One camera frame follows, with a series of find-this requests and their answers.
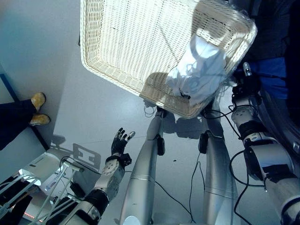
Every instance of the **yellow shoe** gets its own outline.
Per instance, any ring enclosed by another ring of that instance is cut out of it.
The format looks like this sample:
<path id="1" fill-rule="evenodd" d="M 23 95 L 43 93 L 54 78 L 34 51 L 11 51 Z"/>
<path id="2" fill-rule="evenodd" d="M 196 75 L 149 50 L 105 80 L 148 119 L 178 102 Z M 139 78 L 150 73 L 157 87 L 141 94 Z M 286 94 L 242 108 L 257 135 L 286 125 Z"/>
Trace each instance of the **yellow shoe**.
<path id="1" fill-rule="evenodd" d="M 35 93 L 34 96 L 31 98 L 31 102 L 37 111 L 39 111 L 40 107 L 45 103 L 45 101 L 46 96 L 42 92 Z"/>
<path id="2" fill-rule="evenodd" d="M 45 114 L 34 114 L 29 125 L 35 126 L 35 125 L 45 125 L 50 123 L 50 117 Z"/>

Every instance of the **dark pants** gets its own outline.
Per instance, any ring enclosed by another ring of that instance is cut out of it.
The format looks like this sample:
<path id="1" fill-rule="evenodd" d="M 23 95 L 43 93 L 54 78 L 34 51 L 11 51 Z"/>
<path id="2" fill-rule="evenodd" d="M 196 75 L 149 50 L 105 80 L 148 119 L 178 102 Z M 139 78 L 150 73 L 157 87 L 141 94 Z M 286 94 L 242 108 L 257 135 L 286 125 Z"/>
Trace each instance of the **dark pants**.
<path id="1" fill-rule="evenodd" d="M 30 99 L 0 105 L 0 150 L 28 126 L 36 112 Z"/>

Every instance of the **white cloth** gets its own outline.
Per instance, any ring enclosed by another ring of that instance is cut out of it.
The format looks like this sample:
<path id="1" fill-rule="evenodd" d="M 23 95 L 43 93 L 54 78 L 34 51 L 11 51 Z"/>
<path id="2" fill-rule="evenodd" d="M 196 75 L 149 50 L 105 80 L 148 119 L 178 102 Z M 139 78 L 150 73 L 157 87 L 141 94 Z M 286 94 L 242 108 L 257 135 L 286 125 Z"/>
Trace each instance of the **white cloth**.
<path id="1" fill-rule="evenodd" d="M 225 52 L 193 35 L 178 65 L 165 83 L 176 96 L 190 96 L 190 105 L 211 96 L 225 79 Z"/>

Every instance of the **white floor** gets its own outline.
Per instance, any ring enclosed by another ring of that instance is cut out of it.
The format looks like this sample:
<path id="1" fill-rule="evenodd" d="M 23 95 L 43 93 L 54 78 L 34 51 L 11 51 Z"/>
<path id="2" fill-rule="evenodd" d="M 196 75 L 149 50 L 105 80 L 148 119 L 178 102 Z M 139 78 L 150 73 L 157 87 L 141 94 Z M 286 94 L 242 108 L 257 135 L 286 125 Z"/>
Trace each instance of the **white floor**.
<path id="1" fill-rule="evenodd" d="M 3 1 L 0 10 L 0 62 L 10 81 L 23 98 L 38 90 L 47 95 L 43 112 L 52 123 L 40 130 L 49 142 L 52 134 L 65 137 L 61 147 L 72 149 L 77 143 L 101 155 L 101 166 L 110 155 L 115 132 L 123 127 L 135 131 L 136 136 L 126 147 L 133 159 L 144 142 L 151 118 L 144 112 L 143 99 L 90 73 L 81 64 L 79 36 L 79 1 Z M 221 99 L 220 109 L 228 112 L 231 91 Z M 192 171 L 198 155 L 198 139 L 202 130 L 200 120 L 183 124 L 177 133 L 164 134 L 166 153 L 157 159 L 157 181 L 170 194 L 188 207 Z M 243 150 L 241 141 L 222 119 L 225 140 L 232 157 Z M 205 173 L 205 156 L 201 157 Z M 243 157 L 234 163 L 234 171 L 245 179 Z M 109 204 L 100 224 L 113 225 L 120 217 L 120 209 L 130 174 L 126 173 L 118 196 Z M 238 192 L 243 189 L 237 185 Z M 153 219 L 159 222 L 189 222 L 189 215 L 180 205 L 156 187 Z M 192 212 L 197 222 L 202 221 L 203 184 L 200 172 L 194 178 Z M 279 224 L 272 203 L 262 188 L 249 188 L 240 202 L 240 212 L 252 224 Z"/>

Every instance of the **white wicker basket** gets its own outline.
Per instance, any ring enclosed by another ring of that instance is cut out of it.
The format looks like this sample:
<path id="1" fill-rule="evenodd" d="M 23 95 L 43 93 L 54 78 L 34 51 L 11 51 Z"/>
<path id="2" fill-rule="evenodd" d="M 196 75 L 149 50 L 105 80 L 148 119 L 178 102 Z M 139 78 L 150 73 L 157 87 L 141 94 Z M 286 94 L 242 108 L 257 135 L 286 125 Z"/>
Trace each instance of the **white wicker basket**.
<path id="1" fill-rule="evenodd" d="M 253 21 L 219 0 L 82 0 L 80 30 L 89 71 L 185 118 L 211 100 L 190 106 L 165 85 L 191 36 L 224 49 L 230 74 L 257 33 Z"/>

